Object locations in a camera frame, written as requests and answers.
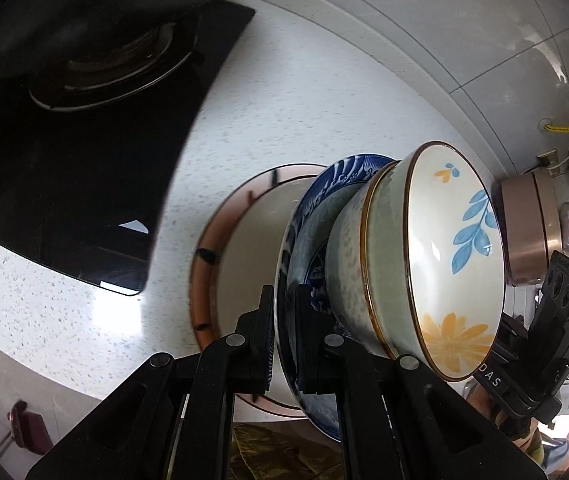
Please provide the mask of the wall power outlet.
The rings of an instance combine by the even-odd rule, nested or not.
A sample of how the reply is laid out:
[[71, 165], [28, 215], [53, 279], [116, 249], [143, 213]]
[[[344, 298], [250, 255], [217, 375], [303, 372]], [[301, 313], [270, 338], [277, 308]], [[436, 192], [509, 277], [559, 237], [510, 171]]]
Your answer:
[[537, 161], [539, 162], [540, 167], [550, 168], [552, 166], [557, 165], [559, 162], [558, 152], [555, 148], [552, 150], [548, 150], [544, 153], [538, 154], [536, 156]]

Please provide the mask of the rose gold rice cooker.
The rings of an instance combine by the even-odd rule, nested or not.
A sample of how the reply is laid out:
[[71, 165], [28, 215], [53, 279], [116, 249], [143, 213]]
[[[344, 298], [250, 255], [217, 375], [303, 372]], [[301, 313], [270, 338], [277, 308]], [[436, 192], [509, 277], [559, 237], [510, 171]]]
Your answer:
[[558, 204], [549, 171], [537, 168], [504, 180], [498, 203], [508, 282], [513, 286], [542, 283], [551, 256], [562, 252]]

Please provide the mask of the green bowl blue leaf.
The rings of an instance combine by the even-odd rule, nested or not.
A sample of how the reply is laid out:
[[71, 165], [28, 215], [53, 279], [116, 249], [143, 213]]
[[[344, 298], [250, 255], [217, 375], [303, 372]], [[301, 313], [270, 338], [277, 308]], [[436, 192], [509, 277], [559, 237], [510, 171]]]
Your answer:
[[489, 355], [505, 296], [501, 231], [478, 171], [433, 141], [380, 172], [364, 202], [367, 313], [390, 358], [411, 354], [446, 382]]

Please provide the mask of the white bowl gold rim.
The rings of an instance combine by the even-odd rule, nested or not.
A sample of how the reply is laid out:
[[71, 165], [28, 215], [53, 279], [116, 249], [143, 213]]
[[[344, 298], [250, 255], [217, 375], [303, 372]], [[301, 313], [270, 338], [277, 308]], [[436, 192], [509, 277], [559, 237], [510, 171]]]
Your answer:
[[367, 226], [373, 191], [396, 165], [397, 162], [385, 165], [344, 205], [331, 228], [325, 263], [327, 292], [338, 322], [367, 350], [391, 359], [396, 358], [397, 350], [385, 337], [370, 292]]

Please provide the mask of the blue white porcelain bowl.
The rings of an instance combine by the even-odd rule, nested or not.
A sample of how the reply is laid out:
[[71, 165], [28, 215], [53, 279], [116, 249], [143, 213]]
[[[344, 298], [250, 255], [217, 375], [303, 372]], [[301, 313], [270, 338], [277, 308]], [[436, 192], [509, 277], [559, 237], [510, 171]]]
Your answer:
[[342, 208], [392, 159], [385, 155], [358, 154], [328, 166], [307, 189], [284, 233], [275, 281], [276, 344], [284, 377], [309, 421], [328, 438], [339, 442], [339, 412], [333, 394], [301, 393], [297, 385], [292, 289], [311, 288], [309, 307], [318, 311], [340, 336], [352, 334], [332, 312], [325, 282], [325, 259], [330, 231]]

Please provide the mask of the patterned plate front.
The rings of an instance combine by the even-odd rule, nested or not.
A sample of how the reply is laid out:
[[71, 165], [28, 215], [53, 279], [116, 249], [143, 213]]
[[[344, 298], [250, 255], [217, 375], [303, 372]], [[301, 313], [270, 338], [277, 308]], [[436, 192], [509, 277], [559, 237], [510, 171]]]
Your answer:
[[[242, 186], [249, 185], [251, 188], [270, 182], [272, 184], [289, 180], [293, 177], [308, 176], [315, 178], [324, 171], [321, 165], [293, 164], [283, 165], [268, 169], [257, 174]], [[191, 325], [196, 342], [202, 349], [222, 337], [219, 333], [214, 313], [215, 296], [215, 272], [218, 270], [222, 250], [230, 239], [231, 229], [240, 216], [238, 203], [239, 194], [236, 188], [222, 205], [214, 212], [207, 223], [192, 258], [190, 282], [189, 282], [189, 310]]]

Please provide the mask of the black gas stove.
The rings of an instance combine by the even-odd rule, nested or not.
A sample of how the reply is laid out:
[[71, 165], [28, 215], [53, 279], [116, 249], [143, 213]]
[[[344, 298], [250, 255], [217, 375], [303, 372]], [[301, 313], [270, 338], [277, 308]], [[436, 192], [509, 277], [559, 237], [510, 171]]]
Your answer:
[[254, 12], [214, 1], [163, 79], [116, 103], [52, 112], [26, 101], [0, 130], [0, 246], [124, 295], [144, 289], [182, 147]]

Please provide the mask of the orange rimmed white dish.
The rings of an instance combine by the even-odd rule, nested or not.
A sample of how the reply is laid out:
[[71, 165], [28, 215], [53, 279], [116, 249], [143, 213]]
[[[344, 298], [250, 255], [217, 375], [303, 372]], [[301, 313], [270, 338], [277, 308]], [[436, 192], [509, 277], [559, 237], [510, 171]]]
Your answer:
[[309, 174], [239, 188], [239, 220], [215, 272], [214, 313], [222, 336], [234, 332], [240, 315], [260, 307], [263, 287], [274, 284], [291, 214], [314, 180]]

